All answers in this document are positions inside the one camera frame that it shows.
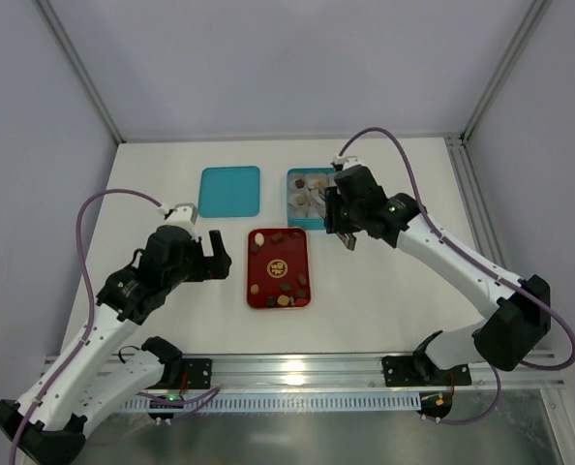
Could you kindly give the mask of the teal tin lid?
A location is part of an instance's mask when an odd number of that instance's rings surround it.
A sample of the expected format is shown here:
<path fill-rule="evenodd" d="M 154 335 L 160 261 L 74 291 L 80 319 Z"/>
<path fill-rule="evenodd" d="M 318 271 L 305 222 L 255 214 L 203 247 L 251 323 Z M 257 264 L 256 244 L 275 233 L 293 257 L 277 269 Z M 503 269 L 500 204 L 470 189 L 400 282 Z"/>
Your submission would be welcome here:
<path fill-rule="evenodd" d="M 201 173 L 198 210 L 204 218 L 255 217 L 260 209 L 257 166 L 206 168 Z"/>

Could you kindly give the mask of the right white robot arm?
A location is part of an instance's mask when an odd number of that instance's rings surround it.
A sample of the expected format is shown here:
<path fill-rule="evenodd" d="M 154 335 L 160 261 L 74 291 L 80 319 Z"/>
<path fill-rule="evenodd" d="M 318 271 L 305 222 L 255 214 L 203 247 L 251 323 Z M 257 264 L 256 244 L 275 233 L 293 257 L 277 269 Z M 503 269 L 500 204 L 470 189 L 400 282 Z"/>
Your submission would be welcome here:
<path fill-rule="evenodd" d="M 411 370 L 425 383 L 440 383 L 466 363 L 485 361 L 512 371 L 549 332 L 551 317 L 543 307 L 550 288 L 542 278 L 525 280 L 462 243 L 451 245 L 416 199 L 404 193 L 387 196 L 368 168 L 354 165 L 335 172 L 323 197 L 326 229 L 348 249 L 359 232 L 380 239 L 432 269 L 481 315 L 474 325 L 439 330 L 417 346 Z"/>

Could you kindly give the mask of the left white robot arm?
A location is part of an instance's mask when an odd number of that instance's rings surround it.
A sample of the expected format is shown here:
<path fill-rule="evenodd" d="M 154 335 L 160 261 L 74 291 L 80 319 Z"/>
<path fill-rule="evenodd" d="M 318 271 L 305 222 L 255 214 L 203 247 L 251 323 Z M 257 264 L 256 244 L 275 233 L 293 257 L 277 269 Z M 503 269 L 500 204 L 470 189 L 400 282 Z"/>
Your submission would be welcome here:
<path fill-rule="evenodd" d="M 159 336 L 105 378 L 103 365 L 150 314 L 183 283 L 224 280 L 231 258 L 222 235 L 209 234 L 212 255 L 199 238 L 178 226 L 160 226 L 125 267 L 110 274 L 90 296 L 90 313 L 76 338 L 17 400 L 0 400 L 0 429 L 12 442 L 11 459 L 22 451 L 37 464 L 70 464 L 92 431 L 121 404 L 152 387 L 182 379 L 182 352 Z"/>

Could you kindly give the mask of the brown square chocolate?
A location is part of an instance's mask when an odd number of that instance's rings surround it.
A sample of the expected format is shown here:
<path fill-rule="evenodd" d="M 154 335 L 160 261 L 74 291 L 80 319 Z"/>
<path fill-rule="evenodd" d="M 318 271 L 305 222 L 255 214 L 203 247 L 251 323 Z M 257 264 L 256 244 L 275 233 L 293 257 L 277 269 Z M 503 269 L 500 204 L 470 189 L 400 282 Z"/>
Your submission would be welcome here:
<path fill-rule="evenodd" d="M 280 232 L 277 232 L 271 236 L 271 241 L 273 243 L 279 243 L 284 239 L 283 235 Z"/>

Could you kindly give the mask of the metal tongs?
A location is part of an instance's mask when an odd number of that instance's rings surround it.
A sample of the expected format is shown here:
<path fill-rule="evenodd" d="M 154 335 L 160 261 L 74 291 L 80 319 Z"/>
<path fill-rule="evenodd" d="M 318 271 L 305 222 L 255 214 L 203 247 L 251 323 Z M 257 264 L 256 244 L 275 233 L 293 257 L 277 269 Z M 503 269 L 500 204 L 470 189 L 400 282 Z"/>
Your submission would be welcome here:
<path fill-rule="evenodd" d="M 348 250 L 353 251 L 356 244 L 354 234 L 359 232 L 359 229 L 348 217 L 348 205 L 336 187 L 324 188 L 319 196 L 322 200 L 321 216 L 326 232 L 336 235 Z"/>

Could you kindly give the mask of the teal square tin box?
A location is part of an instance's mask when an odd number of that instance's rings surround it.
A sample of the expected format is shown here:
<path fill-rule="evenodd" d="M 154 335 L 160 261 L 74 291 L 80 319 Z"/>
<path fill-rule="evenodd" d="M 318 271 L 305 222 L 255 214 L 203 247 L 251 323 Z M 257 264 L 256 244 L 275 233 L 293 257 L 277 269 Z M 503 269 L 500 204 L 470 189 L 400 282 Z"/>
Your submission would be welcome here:
<path fill-rule="evenodd" d="M 322 232 L 322 231 L 325 231 L 325 227 L 324 227 L 324 222 L 323 222 L 323 220 L 322 220 L 322 221 L 320 221 L 320 220 L 317 220 L 317 221 L 316 221 L 316 220 L 312 220 L 312 219 L 308 219 L 308 218 L 307 218 L 307 219 L 301 219 L 301 220 L 297 220 L 297 221 L 291 221 L 291 220 L 289 219 L 289 217 L 288 217 L 289 210 L 290 210 L 291 208 L 293 208 L 293 206 L 290 206 L 290 205 L 288 204 L 288 195 L 289 195 L 290 193 L 295 193 L 295 192 L 291 192 L 291 191 L 288 189 L 288 177 L 289 177 L 292 173 L 298 173 L 299 175 L 301 175 L 301 176 L 303 177 L 307 172 L 323 172 L 323 173 L 326 173 L 326 174 L 327 174 L 327 177 L 328 177 L 328 182 L 327 182 L 327 186 L 324 187 L 324 188 L 334 187 L 334 186 L 335 186 L 335 175 L 336 175 L 337 173 L 336 173 L 332 168 L 293 168 L 293 169 L 290 169 L 290 170 L 287 172 L 287 224 L 288 224 L 290 227 L 301 228 L 301 229 L 303 229 L 303 230 L 305 230 L 305 231 L 310 231 L 310 232 L 318 231 L 318 232 Z M 311 191 L 311 190 L 309 190 L 307 187 L 306 187 L 303 191 L 301 191 L 301 192 L 303 192 L 303 193 L 305 193 L 305 194 L 307 195 L 308 200 L 309 200 L 308 205 L 307 205 L 307 206 L 303 206 L 303 207 L 309 208 L 310 206 L 313 206 L 313 205 L 311 205 L 310 199 L 309 199 L 309 192 L 310 192 L 310 191 Z"/>

